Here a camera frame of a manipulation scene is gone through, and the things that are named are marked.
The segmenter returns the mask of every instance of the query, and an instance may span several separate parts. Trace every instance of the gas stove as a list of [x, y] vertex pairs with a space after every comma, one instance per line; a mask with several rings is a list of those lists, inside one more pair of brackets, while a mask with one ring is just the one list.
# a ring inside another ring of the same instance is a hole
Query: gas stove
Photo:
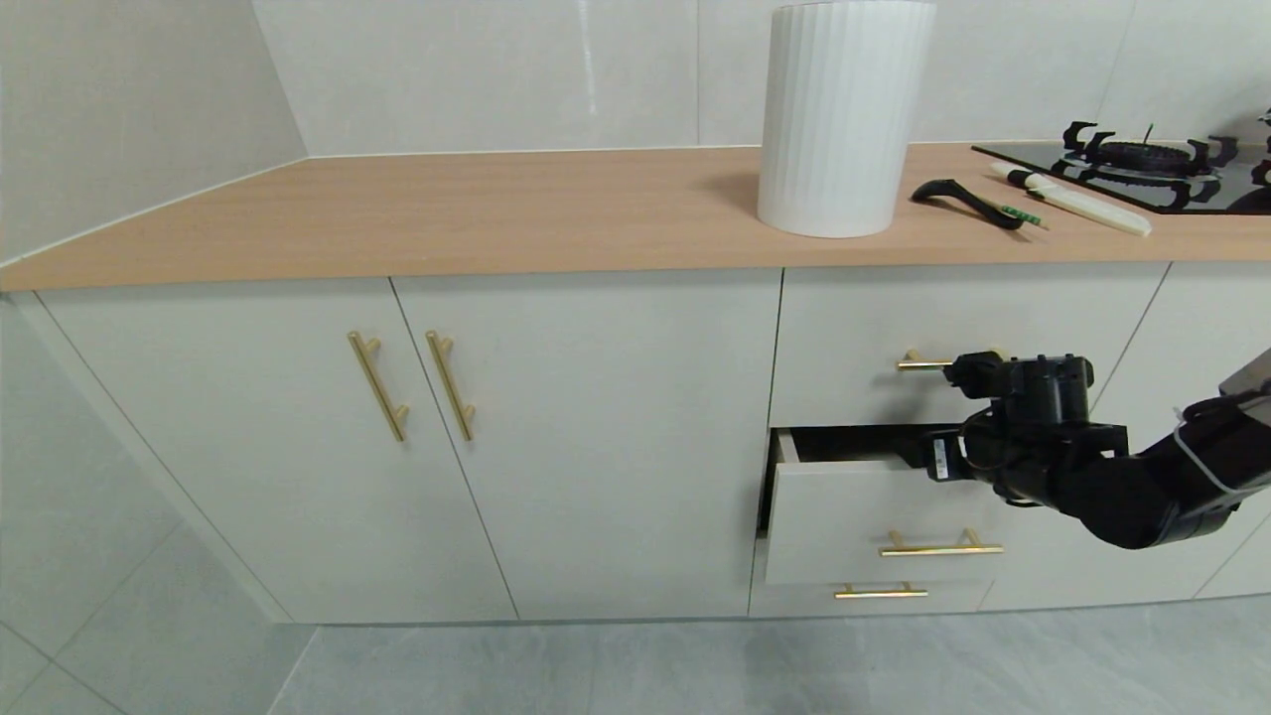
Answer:
[[[1271, 112], [1263, 121], [1271, 123]], [[1157, 213], [1271, 213], [1271, 138], [1265, 146], [1229, 136], [1149, 144], [1150, 136], [1115, 141], [1115, 132], [1094, 131], [1097, 126], [1073, 122], [1061, 144], [974, 149]]]

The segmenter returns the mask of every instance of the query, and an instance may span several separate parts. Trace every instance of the robotic arm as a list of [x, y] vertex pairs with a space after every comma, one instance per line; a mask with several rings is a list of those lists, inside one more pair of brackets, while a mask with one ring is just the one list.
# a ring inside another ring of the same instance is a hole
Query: robotic arm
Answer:
[[938, 483], [986, 483], [1012, 507], [1049, 507], [1122, 549], [1211, 533], [1271, 486], [1271, 351], [1139, 455], [1124, 427], [1089, 422], [1094, 372], [1084, 357], [975, 352], [943, 372], [989, 408], [901, 450], [910, 466]]

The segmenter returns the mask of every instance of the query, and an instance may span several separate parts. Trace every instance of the black glass cooktop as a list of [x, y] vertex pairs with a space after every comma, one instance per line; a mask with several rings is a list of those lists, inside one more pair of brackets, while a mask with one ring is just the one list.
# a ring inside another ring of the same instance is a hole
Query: black glass cooktop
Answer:
[[[1187, 149], [1186, 144], [1177, 146]], [[1271, 152], [1267, 146], [1240, 145], [1221, 166], [1192, 175], [1138, 173], [1092, 164], [1054, 141], [981, 144], [974, 149], [1157, 213], [1271, 213], [1271, 187], [1267, 185]]]

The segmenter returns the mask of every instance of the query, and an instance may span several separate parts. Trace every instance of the black handle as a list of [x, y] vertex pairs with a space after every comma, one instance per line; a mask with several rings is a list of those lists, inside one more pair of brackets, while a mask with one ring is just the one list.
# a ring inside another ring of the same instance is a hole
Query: black handle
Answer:
[[1023, 218], [1017, 218], [1014, 216], [1008, 216], [1003, 213], [1002, 211], [998, 210], [996, 206], [986, 203], [982, 198], [971, 193], [962, 184], [960, 184], [953, 179], [929, 180], [923, 185], [918, 187], [918, 189], [914, 190], [914, 194], [910, 196], [910, 198], [913, 198], [914, 201], [927, 201], [928, 198], [933, 198], [935, 196], [949, 196], [962, 201], [967, 206], [975, 208], [976, 212], [979, 212], [981, 216], [984, 216], [984, 220], [998, 226], [999, 229], [1016, 230], [1019, 226], [1024, 225]]

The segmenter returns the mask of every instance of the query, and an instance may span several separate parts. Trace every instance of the white cable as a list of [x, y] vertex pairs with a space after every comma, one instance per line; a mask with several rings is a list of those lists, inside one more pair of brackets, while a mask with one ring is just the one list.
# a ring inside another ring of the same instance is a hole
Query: white cable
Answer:
[[1209, 481], [1214, 483], [1214, 486], [1216, 486], [1219, 490], [1221, 490], [1221, 491], [1224, 491], [1227, 494], [1230, 494], [1233, 497], [1238, 497], [1238, 495], [1242, 495], [1242, 494], [1253, 494], [1256, 491], [1262, 491], [1261, 488], [1257, 488], [1257, 489], [1232, 489], [1232, 488], [1227, 486], [1225, 484], [1223, 484], [1218, 479], [1218, 476], [1214, 475], [1214, 472], [1211, 472], [1209, 470], [1209, 467], [1204, 462], [1201, 462], [1200, 457], [1197, 457], [1196, 453], [1192, 452], [1192, 450], [1190, 447], [1187, 447], [1187, 443], [1183, 442], [1183, 436], [1179, 434], [1182, 432], [1182, 429], [1183, 429], [1183, 425], [1187, 424], [1187, 418], [1183, 418], [1183, 411], [1179, 410], [1179, 409], [1177, 409], [1177, 408], [1174, 408], [1174, 417], [1178, 418], [1178, 425], [1174, 427], [1174, 442], [1178, 443], [1178, 448], [1183, 451], [1183, 455], [1186, 455], [1188, 458], [1191, 458], [1191, 461], [1196, 464], [1196, 467], [1199, 467], [1200, 471], [1204, 472], [1206, 478], [1209, 478]]

